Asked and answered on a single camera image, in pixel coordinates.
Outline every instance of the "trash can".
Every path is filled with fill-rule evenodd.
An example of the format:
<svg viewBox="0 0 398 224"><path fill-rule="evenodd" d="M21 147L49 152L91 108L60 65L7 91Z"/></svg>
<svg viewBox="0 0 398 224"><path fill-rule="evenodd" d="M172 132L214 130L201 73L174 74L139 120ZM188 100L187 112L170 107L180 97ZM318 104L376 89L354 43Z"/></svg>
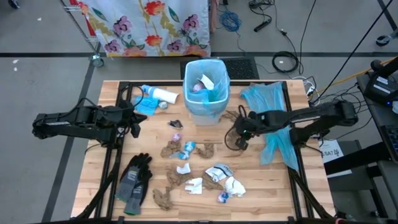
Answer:
<svg viewBox="0 0 398 224"><path fill-rule="evenodd" d="M214 83L214 89L194 91L193 87L205 75ZM183 81L185 107L196 125L214 125L220 120L229 101L229 76L225 64L218 59L189 62Z"/></svg>

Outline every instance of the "black glove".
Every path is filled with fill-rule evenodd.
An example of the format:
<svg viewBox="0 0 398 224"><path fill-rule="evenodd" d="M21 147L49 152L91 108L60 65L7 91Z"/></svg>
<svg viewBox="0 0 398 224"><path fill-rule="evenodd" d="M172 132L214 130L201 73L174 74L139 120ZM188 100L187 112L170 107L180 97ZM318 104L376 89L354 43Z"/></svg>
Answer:
<svg viewBox="0 0 398 224"><path fill-rule="evenodd" d="M147 195L149 179L152 177L152 173L148 166L141 169L140 175L137 178L137 183L134 186L132 195L127 201L124 213L129 215L137 215L141 213L141 205Z"/></svg>
<svg viewBox="0 0 398 224"><path fill-rule="evenodd" d="M142 175L143 168L148 167L148 163L152 160L151 156L148 153L143 154L140 153L138 156L134 156L129 165L123 171L120 187L115 197L117 199L122 200L123 202L127 202L132 195L132 190L134 189L137 178Z"/></svg>

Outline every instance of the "white plastic bottle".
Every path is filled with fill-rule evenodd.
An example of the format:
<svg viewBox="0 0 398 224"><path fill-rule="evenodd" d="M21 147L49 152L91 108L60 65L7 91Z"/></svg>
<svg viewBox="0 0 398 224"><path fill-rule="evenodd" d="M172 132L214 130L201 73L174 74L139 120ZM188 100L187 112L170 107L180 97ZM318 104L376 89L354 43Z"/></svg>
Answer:
<svg viewBox="0 0 398 224"><path fill-rule="evenodd" d="M178 93L172 93L167 90L162 90L160 88L156 88L149 85L143 85L142 90L144 91L144 93L147 93L150 97L166 101L172 104L175 104L175 101L177 100L178 97Z"/></svg>

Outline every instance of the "blue cable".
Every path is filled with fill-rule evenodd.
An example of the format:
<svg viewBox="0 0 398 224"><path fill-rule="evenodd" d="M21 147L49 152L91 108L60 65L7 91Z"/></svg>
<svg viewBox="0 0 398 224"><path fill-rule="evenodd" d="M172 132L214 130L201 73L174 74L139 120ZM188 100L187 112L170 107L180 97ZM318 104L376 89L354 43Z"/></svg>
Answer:
<svg viewBox="0 0 398 224"><path fill-rule="evenodd" d="M223 27L229 32L235 32L238 35L238 39L236 41L238 48L245 52L241 46L239 46L239 39L241 35L238 33L239 28L242 25L242 20L239 19L238 15L235 12L231 12L226 6L225 11L220 11L222 14L220 15L220 23Z"/></svg>

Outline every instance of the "blue plastic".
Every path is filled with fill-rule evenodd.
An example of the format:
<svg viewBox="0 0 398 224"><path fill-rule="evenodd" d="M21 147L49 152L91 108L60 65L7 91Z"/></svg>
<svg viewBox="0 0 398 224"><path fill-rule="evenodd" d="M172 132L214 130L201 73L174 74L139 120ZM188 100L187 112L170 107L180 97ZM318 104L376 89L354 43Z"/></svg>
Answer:
<svg viewBox="0 0 398 224"><path fill-rule="evenodd" d="M132 100L133 104L137 104L141 96L137 96ZM154 115L157 105L159 104L159 100L152 98L150 96L144 96L142 101L135 107L135 110L138 113L146 114L146 115Z"/></svg>
<svg viewBox="0 0 398 224"><path fill-rule="evenodd" d="M257 113L269 110L286 111L281 82L271 85L251 85L242 90L241 97L246 99L250 109ZM285 164L292 169L299 169L296 153L290 141L289 127L265 134L264 138L267 145L261 152L261 164L270 164L278 147Z"/></svg>
<svg viewBox="0 0 398 224"><path fill-rule="evenodd" d="M212 90L193 92L193 86L206 75L214 84ZM218 59L202 59L189 62L183 81L185 107L195 115L216 116L221 114L229 101L229 76L225 64Z"/></svg>

